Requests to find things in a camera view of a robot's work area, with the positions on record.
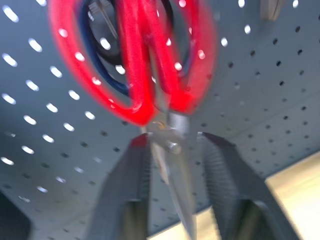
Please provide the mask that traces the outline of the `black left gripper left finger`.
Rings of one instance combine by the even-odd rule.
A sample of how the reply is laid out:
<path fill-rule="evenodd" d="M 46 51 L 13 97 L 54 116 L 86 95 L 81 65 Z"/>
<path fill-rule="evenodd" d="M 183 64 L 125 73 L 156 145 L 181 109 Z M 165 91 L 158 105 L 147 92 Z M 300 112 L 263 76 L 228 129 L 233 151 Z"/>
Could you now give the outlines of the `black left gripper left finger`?
<path fill-rule="evenodd" d="M 147 134 L 130 142 L 100 189 L 86 240 L 145 240 L 151 187 Z"/>

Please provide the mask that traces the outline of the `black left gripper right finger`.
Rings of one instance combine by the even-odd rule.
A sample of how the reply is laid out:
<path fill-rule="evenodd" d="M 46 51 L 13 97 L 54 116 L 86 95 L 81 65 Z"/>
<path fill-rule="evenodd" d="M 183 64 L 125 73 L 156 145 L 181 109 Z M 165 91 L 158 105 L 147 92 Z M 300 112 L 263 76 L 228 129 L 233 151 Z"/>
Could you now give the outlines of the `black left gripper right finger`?
<path fill-rule="evenodd" d="M 209 204 L 223 240 L 298 240 L 271 190 L 223 137 L 197 135 Z"/>

